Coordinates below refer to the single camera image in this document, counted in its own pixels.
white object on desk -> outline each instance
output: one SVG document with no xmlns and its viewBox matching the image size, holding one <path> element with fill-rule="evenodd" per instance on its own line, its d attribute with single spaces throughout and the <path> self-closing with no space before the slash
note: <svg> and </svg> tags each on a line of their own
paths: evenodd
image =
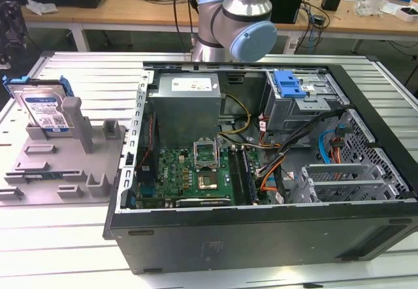
<svg viewBox="0 0 418 289">
<path fill-rule="evenodd" d="M 398 9 L 400 9 L 401 7 L 402 7 L 402 5 L 398 5 L 398 4 L 395 4 L 395 3 L 390 3 L 390 2 L 388 2 L 388 3 L 385 3 L 385 4 L 384 4 L 384 5 L 380 8 L 380 10 L 381 10 L 382 12 L 384 12 L 384 13 L 394 15 L 394 14 L 396 13 L 396 11 L 397 11 Z"/>
<path fill-rule="evenodd" d="M 414 12 L 414 14 L 408 14 L 407 12 L 404 12 L 403 10 L 405 8 L 407 9 L 407 11 L 411 10 L 412 12 Z M 415 7 L 400 7 L 394 15 L 400 20 L 403 20 L 404 22 L 418 22 L 418 11 Z"/>
</svg>

slotted metal surface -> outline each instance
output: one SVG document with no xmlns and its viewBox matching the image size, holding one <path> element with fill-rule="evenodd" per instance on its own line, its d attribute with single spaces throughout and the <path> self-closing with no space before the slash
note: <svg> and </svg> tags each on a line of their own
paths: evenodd
<svg viewBox="0 0 418 289">
<path fill-rule="evenodd" d="M 56 53 L 42 59 L 33 69 L 41 79 L 65 75 L 74 92 L 83 99 L 82 112 L 91 117 L 92 125 L 104 118 L 118 118 L 131 124 L 136 89 L 133 80 L 143 61 L 188 61 L 175 53 Z M 414 155 L 418 127 L 410 119 L 416 102 L 393 87 L 379 95 L 379 85 L 395 84 L 389 73 L 365 57 L 316 55 L 269 55 L 264 62 L 341 64 L 394 133 Z M 398 119 L 397 110 L 404 114 Z M 0 153 L 14 158 L 27 137 L 26 115 L 13 102 L 0 112 Z M 3 174 L 13 159 L 0 164 L 0 186 Z M 115 241 L 101 238 L 107 207 L 38 207 L 33 209 L 0 208 L 0 288 L 85 288 L 94 283 L 100 288 L 117 288 L 129 283 L 135 288 L 303 288 L 304 283 L 322 284 L 329 288 L 415 288 L 418 282 L 418 234 L 413 234 L 371 262 L 283 266 L 262 269 L 203 271 L 137 277 Z"/>
</svg>

cpu socket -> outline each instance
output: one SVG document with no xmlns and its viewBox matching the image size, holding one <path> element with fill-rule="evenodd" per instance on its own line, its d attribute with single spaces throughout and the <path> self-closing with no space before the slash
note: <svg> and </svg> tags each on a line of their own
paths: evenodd
<svg viewBox="0 0 418 289">
<path fill-rule="evenodd" d="M 199 190 L 216 190 L 217 177 L 215 172 L 199 172 L 197 173 L 197 184 Z"/>
</svg>

white box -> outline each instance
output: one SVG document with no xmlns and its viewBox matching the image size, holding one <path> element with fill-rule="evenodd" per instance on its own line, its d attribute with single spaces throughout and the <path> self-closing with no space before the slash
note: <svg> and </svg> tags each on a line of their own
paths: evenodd
<svg viewBox="0 0 418 289">
<path fill-rule="evenodd" d="M 404 22 L 418 22 L 418 10 L 415 7 L 401 7 L 394 15 Z"/>
</svg>

wooden table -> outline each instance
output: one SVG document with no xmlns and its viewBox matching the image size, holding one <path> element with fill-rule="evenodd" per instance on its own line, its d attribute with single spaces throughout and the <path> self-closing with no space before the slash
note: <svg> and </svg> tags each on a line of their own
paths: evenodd
<svg viewBox="0 0 418 289">
<path fill-rule="evenodd" d="M 399 0 L 388 0 L 391 3 L 407 5 L 408 3 Z M 320 7 L 322 0 L 309 0 L 309 2 Z M 336 12 L 326 11 L 330 17 L 330 25 L 324 30 L 322 37 L 325 38 L 353 38 L 357 40 L 352 51 L 356 52 L 363 39 L 371 40 L 418 40 L 418 23 L 406 23 L 396 16 L 383 13 L 379 16 L 360 17 L 355 13 L 356 1 L 341 0 Z M 308 16 L 301 11 L 298 15 L 299 23 L 307 28 Z"/>
<path fill-rule="evenodd" d="M 310 0 L 319 6 L 321 0 Z M 393 15 L 358 17 L 356 2 L 342 0 L 336 12 L 328 12 L 331 23 L 322 34 L 325 38 L 374 40 L 417 40 L 418 23 L 405 23 Z M 89 51 L 85 30 L 119 31 L 176 31 L 172 4 L 156 5 L 141 0 L 102 0 L 97 8 L 59 7 L 59 12 L 38 16 L 23 8 L 28 27 L 70 29 L 78 51 Z M 187 4 L 178 4 L 178 23 L 181 32 L 190 32 Z M 197 31 L 198 16 L 192 12 Z M 294 25 L 278 24 L 278 34 L 287 37 L 284 53 L 295 52 L 308 26 L 308 18 L 300 12 Z"/>
<path fill-rule="evenodd" d="M 161 31 L 174 32 L 172 4 L 156 5 L 142 0 L 102 0 L 97 8 L 59 7 L 59 12 L 38 16 L 22 8 L 28 27 L 70 29 L 78 51 L 89 51 L 85 30 Z M 177 4 L 178 25 L 181 32 L 189 33 L 187 4 Z M 197 31 L 198 16 L 192 11 L 192 22 Z M 279 35 L 302 31 L 305 24 L 279 24 Z"/>
</svg>

